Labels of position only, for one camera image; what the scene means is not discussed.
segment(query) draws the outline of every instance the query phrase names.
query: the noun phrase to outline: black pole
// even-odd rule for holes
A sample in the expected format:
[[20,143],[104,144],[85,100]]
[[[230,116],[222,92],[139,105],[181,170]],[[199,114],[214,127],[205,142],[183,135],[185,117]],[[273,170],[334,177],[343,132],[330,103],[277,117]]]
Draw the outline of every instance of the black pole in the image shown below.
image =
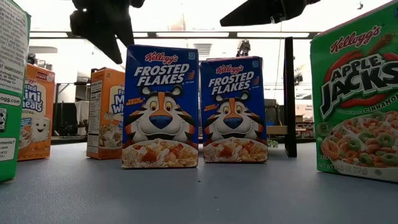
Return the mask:
[[287,126],[286,153],[289,157],[297,157],[293,37],[285,38],[284,103],[285,125]]
[[55,133],[56,132],[56,130],[58,130],[58,122],[57,122],[57,120],[58,120],[58,92],[60,91],[60,83],[57,83],[56,84],[56,87],[55,87],[55,106],[54,106],[54,116],[53,116],[53,124],[52,124],[52,126],[53,126],[53,129],[52,129],[52,132],[53,133]]

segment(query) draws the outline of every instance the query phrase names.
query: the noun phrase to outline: frosted flakes cereal box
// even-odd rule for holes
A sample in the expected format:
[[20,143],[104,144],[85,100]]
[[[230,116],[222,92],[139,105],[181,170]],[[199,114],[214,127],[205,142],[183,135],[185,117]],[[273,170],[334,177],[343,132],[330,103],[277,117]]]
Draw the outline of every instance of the frosted flakes cereal box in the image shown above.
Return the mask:
[[207,60],[200,73],[205,162],[265,162],[262,58]]
[[119,159],[122,154],[124,72],[104,68],[91,74],[87,156]]
[[198,165],[198,50],[127,48],[123,168]]
[[54,86],[53,72],[27,65],[18,161],[50,157]]
[[398,2],[311,44],[317,168],[398,182]]

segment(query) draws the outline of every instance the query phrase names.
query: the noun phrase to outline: orange cereal box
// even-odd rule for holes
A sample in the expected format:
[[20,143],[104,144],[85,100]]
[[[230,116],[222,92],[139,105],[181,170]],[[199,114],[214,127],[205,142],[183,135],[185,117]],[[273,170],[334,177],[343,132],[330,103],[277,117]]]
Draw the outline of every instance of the orange cereal box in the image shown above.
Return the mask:
[[54,73],[27,65],[18,161],[50,157]]
[[87,156],[119,159],[122,155],[124,72],[104,68],[91,74]]

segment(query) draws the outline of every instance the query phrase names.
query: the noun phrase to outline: blue cereal box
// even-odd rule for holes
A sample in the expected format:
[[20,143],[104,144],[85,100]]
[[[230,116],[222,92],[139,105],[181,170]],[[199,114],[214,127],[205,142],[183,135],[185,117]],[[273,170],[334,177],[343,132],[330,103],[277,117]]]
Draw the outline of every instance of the blue cereal box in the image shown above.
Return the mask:
[[198,50],[127,48],[123,168],[198,165]]
[[262,58],[207,60],[200,73],[205,162],[265,162]]

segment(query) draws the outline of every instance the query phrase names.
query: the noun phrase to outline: table surface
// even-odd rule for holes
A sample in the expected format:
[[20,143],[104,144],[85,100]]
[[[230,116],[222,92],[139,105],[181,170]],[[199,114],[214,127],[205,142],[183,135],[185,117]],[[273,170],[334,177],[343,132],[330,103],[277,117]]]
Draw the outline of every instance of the table surface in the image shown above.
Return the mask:
[[315,143],[266,164],[122,170],[52,146],[0,184],[0,223],[398,223],[398,185],[316,171]]

